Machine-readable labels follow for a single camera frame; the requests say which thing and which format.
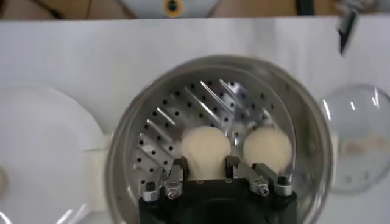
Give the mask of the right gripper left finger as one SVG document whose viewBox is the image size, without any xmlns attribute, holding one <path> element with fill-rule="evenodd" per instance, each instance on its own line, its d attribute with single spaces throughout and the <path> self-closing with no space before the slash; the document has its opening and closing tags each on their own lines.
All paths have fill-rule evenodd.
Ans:
<svg viewBox="0 0 390 224">
<path fill-rule="evenodd" d="M 187 161 L 184 157 L 175 159 L 171 168 L 165 171 L 163 167 L 155 170 L 145 182 L 141 198 L 147 203 L 167 198 L 175 200 L 183 194 L 183 182 L 188 177 Z"/>
</svg>

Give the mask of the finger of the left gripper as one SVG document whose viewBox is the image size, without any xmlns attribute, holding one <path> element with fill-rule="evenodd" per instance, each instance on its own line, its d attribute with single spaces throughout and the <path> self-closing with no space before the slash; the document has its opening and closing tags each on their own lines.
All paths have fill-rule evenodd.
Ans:
<svg viewBox="0 0 390 224">
<path fill-rule="evenodd" d="M 336 2 L 336 6 L 342 13 L 337 31 L 339 35 L 339 53 L 344 55 L 359 15 L 359 0 L 340 0 Z"/>
</svg>

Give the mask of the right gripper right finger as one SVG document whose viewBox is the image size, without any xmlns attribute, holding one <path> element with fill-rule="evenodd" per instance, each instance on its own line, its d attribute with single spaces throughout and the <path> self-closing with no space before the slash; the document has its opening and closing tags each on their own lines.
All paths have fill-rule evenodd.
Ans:
<svg viewBox="0 0 390 224">
<path fill-rule="evenodd" d="M 264 163 L 254 163 L 250 166 L 236 156 L 228 156 L 225 159 L 225 172 L 228 179 L 245 179 L 250 191 L 262 197 L 268 196 L 269 193 L 281 197 L 293 194 L 289 179 L 276 174 Z"/>
</svg>

